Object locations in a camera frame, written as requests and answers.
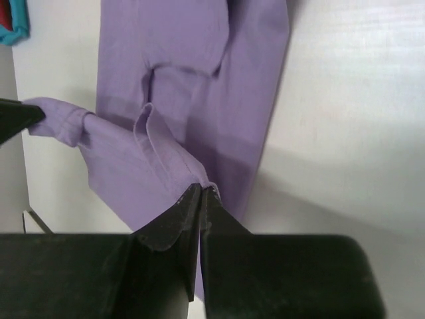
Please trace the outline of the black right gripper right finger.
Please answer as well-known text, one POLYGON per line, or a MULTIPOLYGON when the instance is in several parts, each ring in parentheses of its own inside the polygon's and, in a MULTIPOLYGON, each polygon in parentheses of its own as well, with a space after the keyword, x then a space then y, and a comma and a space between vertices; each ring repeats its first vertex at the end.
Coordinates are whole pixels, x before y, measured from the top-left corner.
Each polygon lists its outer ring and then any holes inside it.
POLYGON ((368 258, 344 235, 251 233, 212 188, 201 201, 208 318, 384 318, 368 258))

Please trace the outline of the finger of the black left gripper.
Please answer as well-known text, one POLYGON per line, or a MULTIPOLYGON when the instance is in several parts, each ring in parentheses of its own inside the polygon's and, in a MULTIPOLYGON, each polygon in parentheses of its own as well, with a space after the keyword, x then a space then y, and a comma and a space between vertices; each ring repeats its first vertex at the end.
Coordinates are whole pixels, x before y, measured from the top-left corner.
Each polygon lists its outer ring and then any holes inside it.
POLYGON ((17 100, 1 99, 0 102, 0 143, 11 138, 32 125, 45 119, 45 113, 38 106, 23 104, 17 100))

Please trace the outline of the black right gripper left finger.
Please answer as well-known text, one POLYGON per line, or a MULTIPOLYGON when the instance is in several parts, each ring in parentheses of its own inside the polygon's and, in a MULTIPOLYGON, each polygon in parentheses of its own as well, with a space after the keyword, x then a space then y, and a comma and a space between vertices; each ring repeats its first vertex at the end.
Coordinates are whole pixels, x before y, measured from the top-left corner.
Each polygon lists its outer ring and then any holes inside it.
POLYGON ((2 318, 186 318, 201 186, 131 234, 3 234, 2 318))

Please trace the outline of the teal polo shirt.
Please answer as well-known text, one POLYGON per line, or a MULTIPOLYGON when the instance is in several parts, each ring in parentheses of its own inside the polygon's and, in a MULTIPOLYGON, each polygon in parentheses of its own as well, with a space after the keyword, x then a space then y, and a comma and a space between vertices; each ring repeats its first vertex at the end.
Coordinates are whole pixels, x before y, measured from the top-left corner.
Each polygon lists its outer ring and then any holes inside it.
POLYGON ((9 0, 13 20, 13 30, 7 31, 1 26, 1 44, 13 46, 30 36, 30 24, 25 0, 9 0))

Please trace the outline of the red t shirt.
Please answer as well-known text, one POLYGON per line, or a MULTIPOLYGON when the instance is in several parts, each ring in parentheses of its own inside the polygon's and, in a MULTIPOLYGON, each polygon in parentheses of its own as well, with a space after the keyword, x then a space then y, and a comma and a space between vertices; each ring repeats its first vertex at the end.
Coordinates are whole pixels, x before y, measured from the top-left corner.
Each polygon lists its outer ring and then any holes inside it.
POLYGON ((0 24, 7 31, 13 30, 13 20, 9 0, 0 0, 0 24))

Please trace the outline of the lilac garment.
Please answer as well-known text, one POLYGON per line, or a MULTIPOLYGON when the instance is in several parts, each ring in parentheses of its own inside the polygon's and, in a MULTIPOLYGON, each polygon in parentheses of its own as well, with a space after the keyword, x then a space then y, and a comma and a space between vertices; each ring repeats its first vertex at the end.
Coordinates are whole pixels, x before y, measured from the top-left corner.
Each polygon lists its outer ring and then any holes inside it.
POLYGON ((103 1, 96 109, 33 98, 32 136, 77 147, 132 230, 198 183, 236 219, 256 175, 289 37, 285 1, 103 1))

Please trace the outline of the aluminium table edge rail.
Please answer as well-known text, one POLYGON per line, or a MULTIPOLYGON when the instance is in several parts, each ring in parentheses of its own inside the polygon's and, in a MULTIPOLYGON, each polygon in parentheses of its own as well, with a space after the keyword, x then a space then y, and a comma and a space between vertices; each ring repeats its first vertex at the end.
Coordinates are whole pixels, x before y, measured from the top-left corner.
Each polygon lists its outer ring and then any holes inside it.
POLYGON ((26 234, 53 234, 48 225, 34 211, 23 211, 23 230, 26 234))

